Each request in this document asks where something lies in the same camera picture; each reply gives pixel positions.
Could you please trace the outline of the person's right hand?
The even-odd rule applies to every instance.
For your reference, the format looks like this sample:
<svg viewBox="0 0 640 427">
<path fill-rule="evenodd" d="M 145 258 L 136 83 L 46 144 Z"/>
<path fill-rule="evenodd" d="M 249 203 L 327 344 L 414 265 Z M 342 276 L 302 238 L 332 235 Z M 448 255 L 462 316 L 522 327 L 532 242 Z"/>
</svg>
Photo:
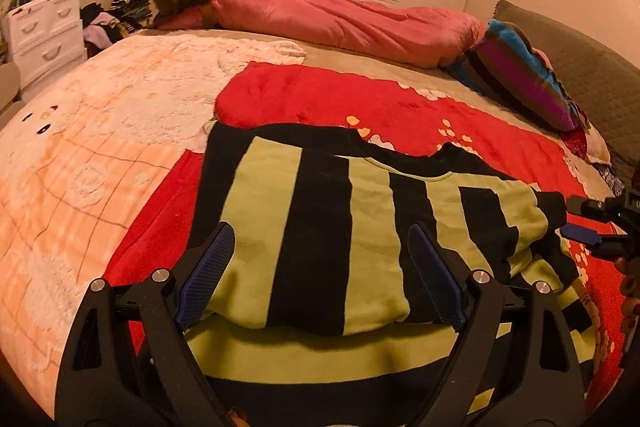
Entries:
<svg viewBox="0 0 640 427">
<path fill-rule="evenodd" d="M 624 276 L 620 284 L 620 292 L 625 297 L 620 307 L 624 317 L 620 330 L 624 335 L 628 335 L 639 320 L 639 260 L 627 261 L 625 258 L 618 258 L 614 265 Z"/>
</svg>

